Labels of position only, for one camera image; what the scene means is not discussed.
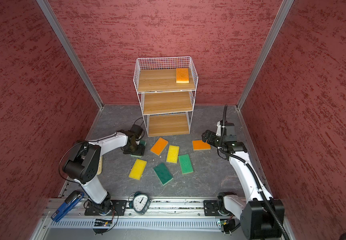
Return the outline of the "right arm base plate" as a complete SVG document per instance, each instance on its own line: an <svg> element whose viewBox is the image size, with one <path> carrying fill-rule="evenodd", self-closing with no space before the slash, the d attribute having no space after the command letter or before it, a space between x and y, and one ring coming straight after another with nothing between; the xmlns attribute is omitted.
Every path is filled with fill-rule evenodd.
<svg viewBox="0 0 346 240"><path fill-rule="evenodd" d="M218 201L205 200L204 201L204 211L205 216L222 216L230 217L234 215L240 218L246 203L240 199L226 198L219 203Z"/></svg>

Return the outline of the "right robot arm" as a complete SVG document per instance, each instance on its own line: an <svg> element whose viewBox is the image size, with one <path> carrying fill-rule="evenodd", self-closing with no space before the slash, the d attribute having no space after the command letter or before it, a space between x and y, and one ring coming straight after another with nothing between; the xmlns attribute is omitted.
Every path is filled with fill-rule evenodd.
<svg viewBox="0 0 346 240"><path fill-rule="evenodd" d="M217 127L216 132L205 131L202 140L226 156L245 194L245 200L241 200L234 194L220 193L220 210L238 218L238 225L248 240L288 240L290 237L284 227L285 207L281 200L273 198L259 179L247 148L244 143L237 141L235 125L221 120Z"/></svg>

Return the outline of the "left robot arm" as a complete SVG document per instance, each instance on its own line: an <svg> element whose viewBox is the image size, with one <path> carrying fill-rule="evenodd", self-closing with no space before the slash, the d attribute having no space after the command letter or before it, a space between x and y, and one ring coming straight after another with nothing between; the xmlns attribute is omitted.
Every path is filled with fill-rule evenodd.
<svg viewBox="0 0 346 240"><path fill-rule="evenodd" d="M143 156L145 146L139 143L143 136L143 128L134 124L128 131L118 130L111 136L80 142L71 148L62 171L80 184L92 206L101 214L106 215L111 210L111 201L97 177L99 160L116 149L122 149L125 155Z"/></svg>

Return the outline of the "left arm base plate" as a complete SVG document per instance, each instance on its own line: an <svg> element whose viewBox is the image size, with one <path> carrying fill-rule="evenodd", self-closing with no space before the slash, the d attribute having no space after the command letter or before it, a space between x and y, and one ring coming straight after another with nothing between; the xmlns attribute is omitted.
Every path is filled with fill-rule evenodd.
<svg viewBox="0 0 346 240"><path fill-rule="evenodd" d="M111 200L111 207L108 214L100 214L100 211L95 208L94 203L91 200L87 200L84 205L85 207L85 216L99 216L99 217L109 217L112 216L113 213L116 213L119 216L123 216L127 207L127 200Z"/></svg>

